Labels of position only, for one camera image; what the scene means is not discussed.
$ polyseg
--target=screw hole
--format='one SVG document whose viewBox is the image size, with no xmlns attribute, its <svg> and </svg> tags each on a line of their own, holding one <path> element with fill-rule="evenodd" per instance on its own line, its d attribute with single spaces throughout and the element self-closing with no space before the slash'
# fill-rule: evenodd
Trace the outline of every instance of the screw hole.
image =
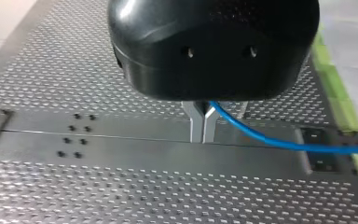
<svg viewBox="0 0 358 224">
<path fill-rule="evenodd" d="M 58 152 L 57 152 L 57 155 L 58 155 L 59 157 L 66 157 L 66 153 L 64 153 L 63 151 L 58 151 Z"/>
<path fill-rule="evenodd" d="M 88 143 L 88 141 L 84 138 L 80 139 L 80 144 L 81 145 L 86 145 Z"/>
<path fill-rule="evenodd" d="M 68 126 L 68 129 L 69 129 L 69 131 L 71 131 L 71 132 L 76 131 L 76 127 L 75 127 L 74 125 L 69 125 L 69 126 Z"/>
<path fill-rule="evenodd" d="M 86 126 L 86 127 L 84 127 L 84 131 L 90 133 L 92 131 L 92 129 L 89 126 Z"/>
<path fill-rule="evenodd" d="M 80 152 L 75 152 L 75 153 L 74 153 L 74 156 L 75 156 L 75 158 L 77 158 L 77 159 L 82 159 L 82 158 L 83 158 L 83 154 L 81 154 Z"/>
<path fill-rule="evenodd" d="M 353 175 L 358 175 L 358 170 L 357 169 L 352 169 L 351 172 L 352 172 Z"/>
<path fill-rule="evenodd" d="M 72 142 L 71 139 L 69 139 L 69 138 L 63 138 L 62 140 L 63 140 L 63 142 L 66 143 L 66 144 L 69 144 L 69 143 Z"/>
<path fill-rule="evenodd" d="M 187 58 L 194 58 L 194 50 L 191 47 L 182 47 L 182 55 L 185 55 Z"/>
<path fill-rule="evenodd" d="M 257 48 L 255 46 L 248 46 L 242 51 L 242 57 L 255 58 L 257 57 Z"/>
</svg>

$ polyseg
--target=metal table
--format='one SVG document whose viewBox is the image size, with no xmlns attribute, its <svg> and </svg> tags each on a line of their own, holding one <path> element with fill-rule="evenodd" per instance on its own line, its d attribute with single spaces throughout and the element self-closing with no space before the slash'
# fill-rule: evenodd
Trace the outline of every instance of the metal table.
<svg viewBox="0 0 358 224">
<path fill-rule="evenodd" d="M 0 223 L 358 223 L 358 176 L 309 172 L 222 119 L 191 144 L 180 103 L 135 92 L 107 32 L 106 0 L 38 1 L 0 50 Z M 265 102 L 226 102 L 257 130 L 301 142 L 334 127 L 311 63 Z"/>
</svg>

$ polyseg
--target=metal plate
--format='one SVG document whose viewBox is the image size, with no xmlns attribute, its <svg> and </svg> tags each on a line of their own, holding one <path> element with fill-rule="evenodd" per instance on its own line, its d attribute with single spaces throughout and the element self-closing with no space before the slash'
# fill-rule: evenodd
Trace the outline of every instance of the metal plate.
<svg viewBox="0 0 358 224">
<path fill-rule="evenodd" d="M 258 102 L 226 103 L 225 109 L 238 119 L 289 122 L 291 125 L 335 126 L 322 83 L 311 61 L 299 74 L 296 85 L 278 97 Z"/>
<path fill-rule="evenodd" d="M 358 178 L 300 153 L 66 137 L 2 134 L 0 223 L 358 223 Z"/>
</svg>

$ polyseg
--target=black robot head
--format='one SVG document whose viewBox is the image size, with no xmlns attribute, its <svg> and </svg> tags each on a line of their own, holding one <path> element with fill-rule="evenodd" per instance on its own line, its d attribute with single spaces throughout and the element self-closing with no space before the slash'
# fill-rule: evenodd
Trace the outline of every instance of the black robot head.
<svg viewBox="0 0 358 224">
<path fill-rule="evenodd" d="M 112 43 L 139 92 L 261 100 L 291 87 L 319 25 L 317 0 L 111 0 Z"/>
</svg>

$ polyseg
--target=bolt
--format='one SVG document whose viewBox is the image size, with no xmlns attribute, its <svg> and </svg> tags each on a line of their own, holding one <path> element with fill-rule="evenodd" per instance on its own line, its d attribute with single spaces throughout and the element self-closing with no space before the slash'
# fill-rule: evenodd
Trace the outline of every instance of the bolt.
<svg viewBox="0 0 358 224">
<path fill-rule="evenodd" d="M 88 143 L 88 141 L 84 138 L 80 139 L 80 144 L 81 145 L 86 145 Z"/>
<path fill-rule="evenodd" d="M 72 140 L 69 139 L 69 138 L 63 138 L 62 140 L 63 140 L 63 142 L 66 143 L 66 144 L 70 144 L 70 143 L 72 142 Z"/>
<path fill-rule="evenodd" d="M 75 127 L 74 125 L 69 125 L 69 126 L 68 126 L 68 129 L 69 129 L 69 131 L 71 131 L 71 132 L 76 131 L 76 127 Z"/>
</svg>

